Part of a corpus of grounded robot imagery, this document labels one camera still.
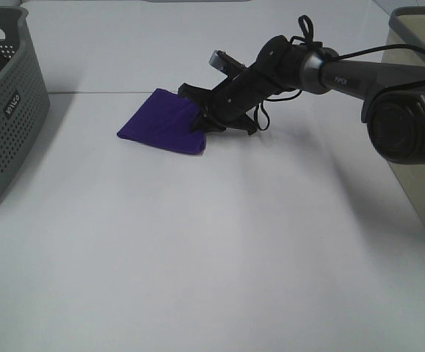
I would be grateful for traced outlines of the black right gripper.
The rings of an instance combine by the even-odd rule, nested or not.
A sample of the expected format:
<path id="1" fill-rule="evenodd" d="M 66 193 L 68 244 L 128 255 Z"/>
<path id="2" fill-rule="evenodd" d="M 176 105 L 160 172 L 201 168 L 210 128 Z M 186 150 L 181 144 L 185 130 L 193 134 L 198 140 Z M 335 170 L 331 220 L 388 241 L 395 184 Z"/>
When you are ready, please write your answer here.
<path id="1" fill-rule="evenodd" d="M 222 87 L 216 87 L 212 94 L 210 89 L 183 83 L 178 88 L 178 96 L 197 106 L 207 103 L 208 110 L 201 109 L 191 122 L 191 132 L 224 132 L 226 128 L 233 128 L 253 135 L 258 130 L 257 123 L 247 112 L 281 90 L 276 80 L 252 65 Z"/>

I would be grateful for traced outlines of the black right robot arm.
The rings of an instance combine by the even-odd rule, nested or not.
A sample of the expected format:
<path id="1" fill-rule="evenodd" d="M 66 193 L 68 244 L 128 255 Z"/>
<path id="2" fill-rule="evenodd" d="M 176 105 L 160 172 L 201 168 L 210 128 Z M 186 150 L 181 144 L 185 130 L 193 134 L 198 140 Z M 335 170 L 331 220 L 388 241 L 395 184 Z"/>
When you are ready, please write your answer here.
<path id="1" fill-rule="evenodd" d="M 386 161 L 425 164 L 425 67 L 342 59 L 320 43 L 295 45 L 281 35 L 269 40 L 250 66 L 223 51 L 210 63 L 225 74 L 220 84 L 213 89 L 183 84 L 178 90 L 199 107 L 193 131 L 232 128 L 254 134 L 271 96 L 335 90 L 362 100 L 361 121 Z"/>

